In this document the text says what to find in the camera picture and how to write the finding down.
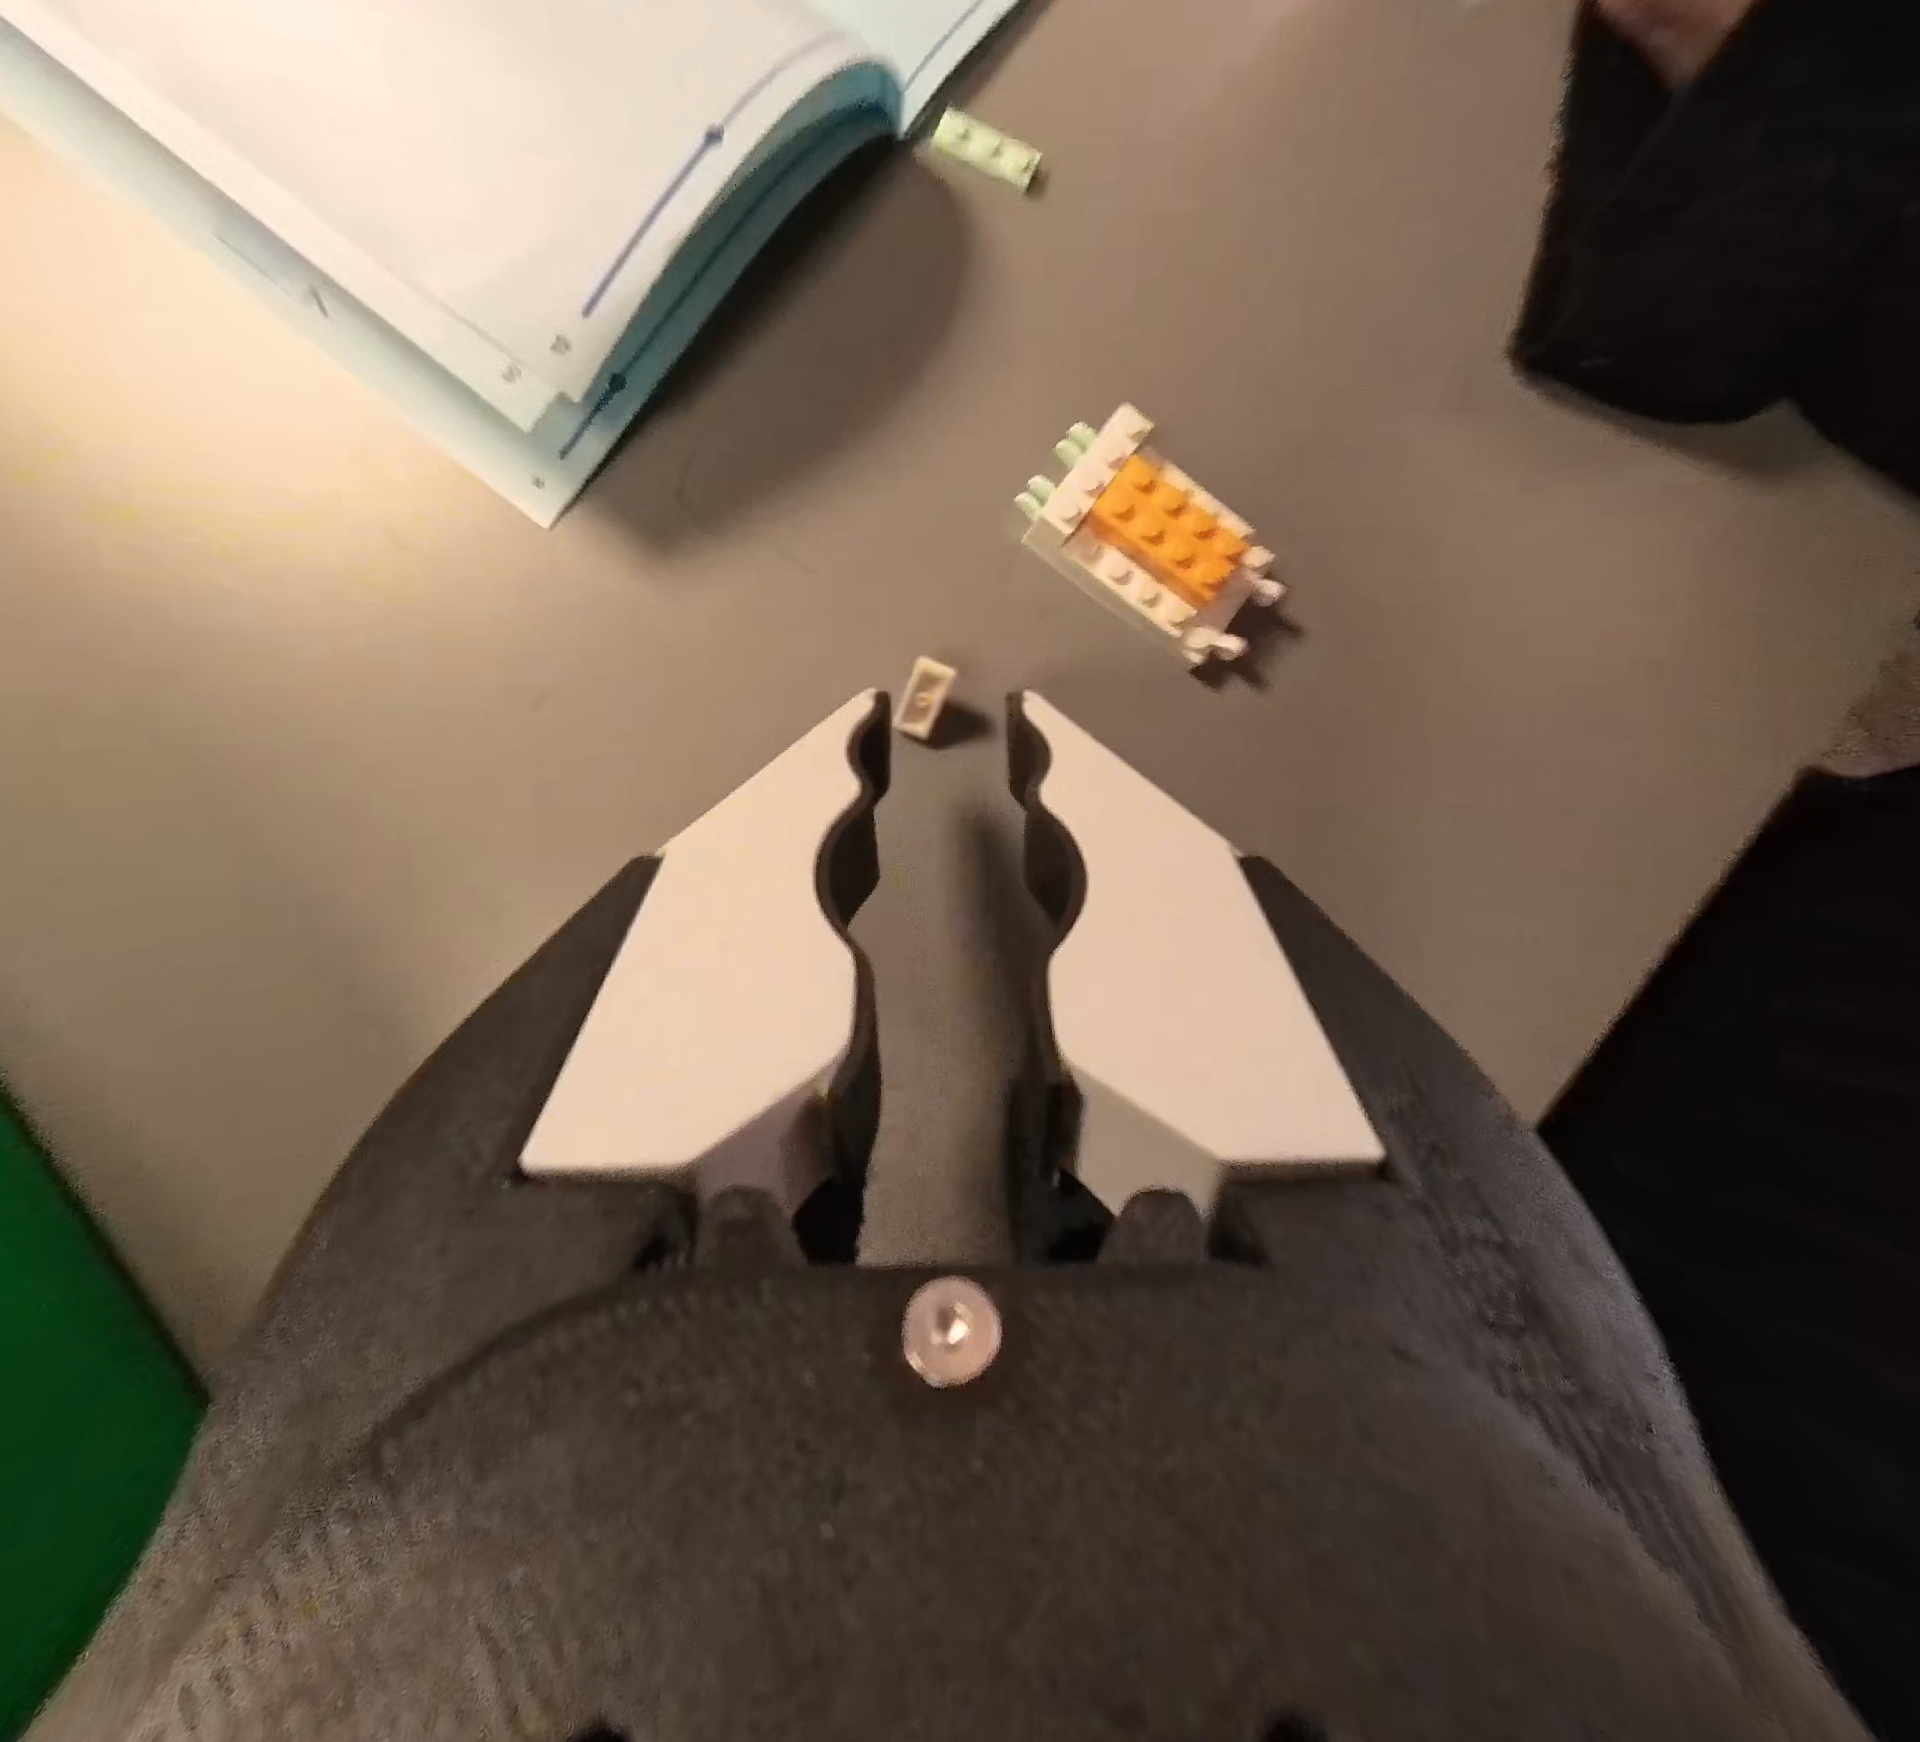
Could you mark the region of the light green lego plate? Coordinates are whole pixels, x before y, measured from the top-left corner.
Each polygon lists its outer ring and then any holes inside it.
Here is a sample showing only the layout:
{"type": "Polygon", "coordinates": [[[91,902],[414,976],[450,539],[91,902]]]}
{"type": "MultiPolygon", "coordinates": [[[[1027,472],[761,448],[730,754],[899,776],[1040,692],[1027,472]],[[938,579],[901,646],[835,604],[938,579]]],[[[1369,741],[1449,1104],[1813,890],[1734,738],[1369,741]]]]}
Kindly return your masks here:
{"type": "Polygon", "coordinates": [[[1022,194],[1029,194],[1043,177],[1043,151],[1039,146],[955,105],[941,109],[931,129],[928,146],[935,159],[1005,184],[1022,194]]]}

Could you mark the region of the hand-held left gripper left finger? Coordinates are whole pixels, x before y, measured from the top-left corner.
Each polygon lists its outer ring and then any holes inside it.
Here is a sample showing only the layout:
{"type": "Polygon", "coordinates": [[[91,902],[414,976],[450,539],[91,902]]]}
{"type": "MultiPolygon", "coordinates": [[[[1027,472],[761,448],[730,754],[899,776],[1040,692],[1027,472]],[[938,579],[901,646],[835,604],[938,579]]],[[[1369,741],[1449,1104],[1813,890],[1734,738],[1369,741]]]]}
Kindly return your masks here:
{"type": "Polygon", "coordinates": [[[532,1181],[767,1195],[852,1264],[880,1116],[872,962],[887,694],[858,689],[653,857],[517,1154],[532,1181]]]}

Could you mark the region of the orange and white lego assembly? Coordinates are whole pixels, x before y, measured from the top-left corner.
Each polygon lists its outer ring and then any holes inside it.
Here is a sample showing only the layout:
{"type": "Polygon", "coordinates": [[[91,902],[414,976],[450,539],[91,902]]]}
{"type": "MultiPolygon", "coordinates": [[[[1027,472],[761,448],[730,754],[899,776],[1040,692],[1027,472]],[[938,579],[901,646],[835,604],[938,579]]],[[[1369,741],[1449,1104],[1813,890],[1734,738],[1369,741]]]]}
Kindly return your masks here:
{"type": "Polygon", "coordinates": [[[1013,523],[1027,554],[1191,673],[1244,662],[1244,615],[1286,598],[1265,530],[1173,463],[1133,403],[1073,424],[1013,523]]]}

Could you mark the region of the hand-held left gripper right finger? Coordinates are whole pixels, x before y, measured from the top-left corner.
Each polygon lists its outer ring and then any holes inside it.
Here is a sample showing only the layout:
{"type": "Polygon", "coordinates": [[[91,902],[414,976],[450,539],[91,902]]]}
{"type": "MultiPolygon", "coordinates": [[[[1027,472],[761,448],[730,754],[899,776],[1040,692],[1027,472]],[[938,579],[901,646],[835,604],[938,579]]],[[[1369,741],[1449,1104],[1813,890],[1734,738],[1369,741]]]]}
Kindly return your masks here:
{"type": "Polygon", "coordinates": [[[1241,1187],[1378,1179],[1254,857],[1034,689],[1008,697],[1008,776],[1047,929],[1010,1123],[1022,1254],[1091,1261],[1139,1195],[1210,1237],[1241,1187]]]}

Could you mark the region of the green plastic bin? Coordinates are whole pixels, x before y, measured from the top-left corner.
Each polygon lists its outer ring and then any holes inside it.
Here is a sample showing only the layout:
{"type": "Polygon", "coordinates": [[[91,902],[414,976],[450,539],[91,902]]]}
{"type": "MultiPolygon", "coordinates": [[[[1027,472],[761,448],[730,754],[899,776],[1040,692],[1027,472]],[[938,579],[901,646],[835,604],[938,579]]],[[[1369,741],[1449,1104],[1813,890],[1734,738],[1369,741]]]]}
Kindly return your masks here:
{"type": "Polygon", "coordinates": [[[203,1389],[2,1096],[2,1735],[96,1635],[178,1485],[203,1389]]]}

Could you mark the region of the lego instruction booklet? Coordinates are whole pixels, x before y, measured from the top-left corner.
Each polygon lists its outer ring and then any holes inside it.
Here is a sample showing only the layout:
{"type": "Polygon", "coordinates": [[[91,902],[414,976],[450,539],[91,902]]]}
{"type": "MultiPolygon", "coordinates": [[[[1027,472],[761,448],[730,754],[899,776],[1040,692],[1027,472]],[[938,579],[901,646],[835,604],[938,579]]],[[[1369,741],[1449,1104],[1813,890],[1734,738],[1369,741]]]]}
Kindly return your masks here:
{"type": "Polygon", "coordinates": [[[1027,0],[2,0],[2,109],[541,529],[1027,0]]]}

